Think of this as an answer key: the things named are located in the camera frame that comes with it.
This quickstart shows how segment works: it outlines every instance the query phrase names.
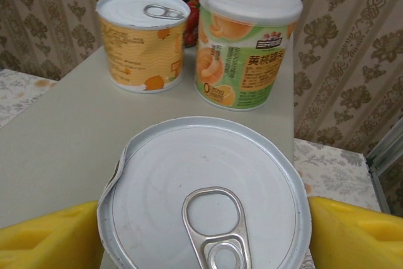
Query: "yellow sponge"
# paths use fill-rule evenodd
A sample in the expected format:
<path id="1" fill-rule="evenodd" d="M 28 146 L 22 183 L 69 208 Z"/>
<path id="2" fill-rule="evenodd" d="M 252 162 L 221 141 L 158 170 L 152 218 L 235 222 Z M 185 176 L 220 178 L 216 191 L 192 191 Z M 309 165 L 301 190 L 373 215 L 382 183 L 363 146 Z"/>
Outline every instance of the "yellow sponge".
<path id="1" fill-rule="evenodd" d="M 84 203 L 0 229 L 0 268 L 99 268 L 103 247 L 96 206 Z"/>
<path id="2" fill-rule="evenodd" d="M 403 219 L 310 197 L 316 269 L 403 268 Z"/>

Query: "metal can lid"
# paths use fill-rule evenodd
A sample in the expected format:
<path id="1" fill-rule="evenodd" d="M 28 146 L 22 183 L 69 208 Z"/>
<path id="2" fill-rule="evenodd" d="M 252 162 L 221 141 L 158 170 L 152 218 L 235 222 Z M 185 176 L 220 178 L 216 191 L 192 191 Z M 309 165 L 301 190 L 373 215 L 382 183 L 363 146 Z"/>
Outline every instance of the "metal can lid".
<path id="1" fill-rule="evenodd" d="M 302 11 L 301 0 L 200 0 L 200 4 L 229 19 L 266 26 L 290 25 Z"/>
<path id="2" fill-rule="evenodd" d="M 191 192 L 212 186 L 242 202 L 253 268 L 299 268 L 311 233 L 299 174 L 262 135 L 210 117 L 169 120 L 128 143 L 98 205 L 106 252 L 120 268 L 199 268 L 182 206 Z M 189 218 L 207 235 L 237 224 L 224 195 L 195 200 Z"/>
<path id="3" fill-rule="evenodd" d="M 190 14 L 182 0 L 99 0 L 96 11 L 110 23 L 140 30 L 172 28 Z"/>

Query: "lace tablecloth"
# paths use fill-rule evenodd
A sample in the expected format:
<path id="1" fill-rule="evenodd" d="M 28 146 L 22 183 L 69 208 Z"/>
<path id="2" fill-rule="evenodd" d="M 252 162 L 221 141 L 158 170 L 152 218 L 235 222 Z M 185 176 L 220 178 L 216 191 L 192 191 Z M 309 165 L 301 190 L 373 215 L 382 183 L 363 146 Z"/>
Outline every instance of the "lace tablecloth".
<path id="1" fill-rule="evenodd" d="M 0 71 L 0 128 L 56 84 L 20 72 Z M 294 146 L 294 165 L 309 196 L 380 209 L 362 154 L 299 139 Z M 309 253 L 301 268 L 315 268 Z"/>

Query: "white table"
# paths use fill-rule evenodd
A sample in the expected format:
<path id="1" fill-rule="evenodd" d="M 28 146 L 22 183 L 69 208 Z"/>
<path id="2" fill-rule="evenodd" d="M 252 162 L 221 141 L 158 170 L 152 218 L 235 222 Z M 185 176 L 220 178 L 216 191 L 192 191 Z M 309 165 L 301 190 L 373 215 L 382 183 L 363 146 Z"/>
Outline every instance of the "white table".
<path id="1" fill-rule="evenodd" d="M 184 79 L 173 89 L 135 94 L 108 79 L 100 48 L 9 122 L 0 131 L 0 228 L 99 199 L 128 140 L 170 118 L 204 115 L 242 123 L 292 160 L 292 51 L 268 102 L 243 113 L 215 108 L 198 96 L 194 59 L 195 51 L 186 50 Z"/>

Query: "pull tab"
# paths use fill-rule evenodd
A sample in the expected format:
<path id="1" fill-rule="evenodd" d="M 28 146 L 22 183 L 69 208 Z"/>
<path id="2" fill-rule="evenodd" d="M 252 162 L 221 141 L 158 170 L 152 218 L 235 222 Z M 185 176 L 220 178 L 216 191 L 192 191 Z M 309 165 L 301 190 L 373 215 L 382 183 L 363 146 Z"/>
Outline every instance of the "pull tab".
<path id="1" fill-rule="evenodd" d="M 235 204 L 238 221 L 231 231 L 207 236 L 196 231 L 191 225 L 188 215 L 190 203 L 196 197 L 209 194 L 226 195 Z M 183 202 L 182 218 L 201 269 L 220 269 L 217 266 L 216 259 L 218 254 L 222 253 L 223 250 L 227 250 L 233 254 L 235 258 L 234 269 L 252 268 L 244 207 L 235 193 L 222 187 L 209 187 L 195 190 L 189 194 Z"/>
<path id="2" fill-rule="evenodd" d="M 167 8 L 166 6 L 160 6 L 159 4 L 149 4 L 145 6 L 143 12 L 148 17 L 158 19 L 181 20 L 184 18 L 184 15 L 181 11 Z"/>

